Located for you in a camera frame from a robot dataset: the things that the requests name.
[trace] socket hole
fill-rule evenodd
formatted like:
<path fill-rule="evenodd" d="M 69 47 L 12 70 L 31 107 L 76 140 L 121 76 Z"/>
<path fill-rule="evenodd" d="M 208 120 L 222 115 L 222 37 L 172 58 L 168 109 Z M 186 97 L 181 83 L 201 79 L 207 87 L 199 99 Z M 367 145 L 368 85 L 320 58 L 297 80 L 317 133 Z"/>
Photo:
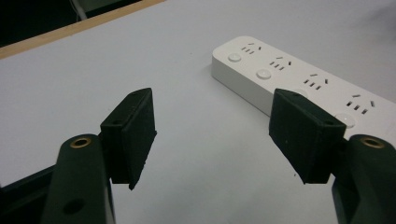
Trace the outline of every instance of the socket hole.
<path fill-rule="evenodd" d="M 385 147 L 385 145 L 382 142 L 380 142 L 372 137 L 363 137 L 363 138 L 361 138 L 361 142 L 364 145 L 366 145 L 367 147 L 374 147 L 374 148 Z"/>

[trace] dark background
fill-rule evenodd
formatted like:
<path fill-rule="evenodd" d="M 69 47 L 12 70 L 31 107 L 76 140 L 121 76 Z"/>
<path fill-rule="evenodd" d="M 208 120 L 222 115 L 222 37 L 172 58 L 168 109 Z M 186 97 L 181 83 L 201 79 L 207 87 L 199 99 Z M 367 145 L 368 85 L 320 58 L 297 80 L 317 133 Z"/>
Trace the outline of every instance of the dark background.
<path fill-rule="evenodd" d="M 135 2 L 124 0 L 86 14 L 89 18 Z M 77 21 L 69 0 L 0 0 L 0 48 Z"/>

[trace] power switch button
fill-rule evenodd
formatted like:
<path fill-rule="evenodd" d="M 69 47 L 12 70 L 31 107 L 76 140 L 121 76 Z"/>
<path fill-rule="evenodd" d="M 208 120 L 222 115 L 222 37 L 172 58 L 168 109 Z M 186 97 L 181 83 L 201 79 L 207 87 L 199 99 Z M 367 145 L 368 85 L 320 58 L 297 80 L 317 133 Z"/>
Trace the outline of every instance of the power switch button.
<path fill-rule="evenodd" d="M 267 69 L 260 69 L 259 71 L 256 72 L 256 76 L 260 79 L 268 79 L 271 77 L 271 72 L 268 71 Z"/>
<path fill-rule="evenodd" d="M 348 114 L 337 114 L 335 117 L 339 119 L 341 122 L 345 123 L 348 129 L 353 128 L 355 126 L 355 120 L 352 118 L 352 116 Z"/>
<path fill-rule="evenodd" d="M 230 62 L 232 63 L 237 63 L 241 61 L 241 55 L 237 54 L 237 53 L 232 53 L 228 56 L 228 60 L 230 60 Z"/>

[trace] table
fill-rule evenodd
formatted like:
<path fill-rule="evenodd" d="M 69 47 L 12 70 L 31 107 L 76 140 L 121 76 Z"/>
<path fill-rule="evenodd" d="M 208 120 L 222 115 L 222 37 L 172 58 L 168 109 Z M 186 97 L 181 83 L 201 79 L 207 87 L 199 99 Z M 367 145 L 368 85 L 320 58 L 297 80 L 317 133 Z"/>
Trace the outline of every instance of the table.
<path fill-rule="evenodd" d="M 118 223 L 337 223 L 332 180 L 303 185 L 268 117 L 210 76 L 211 52 L 251 35 L 396 102 L 394 1 L 167 0 L 0 61 L 0 183 L 151 87 L 140 182 L 113 186 Z"/>

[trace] power strip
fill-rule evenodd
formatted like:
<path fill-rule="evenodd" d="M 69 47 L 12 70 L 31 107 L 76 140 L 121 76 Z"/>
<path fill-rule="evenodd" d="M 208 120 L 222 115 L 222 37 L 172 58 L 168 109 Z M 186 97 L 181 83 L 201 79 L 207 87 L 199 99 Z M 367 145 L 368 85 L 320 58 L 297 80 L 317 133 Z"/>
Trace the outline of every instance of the power strip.
<path fill-rule="evenodd" d="M 216 48 L 212 76 L 268 116 L 276 88 L 296 91 L 343 121 L 345 139 L 363 133 L 396 146 L 396 104 L 253 37 Z"/>

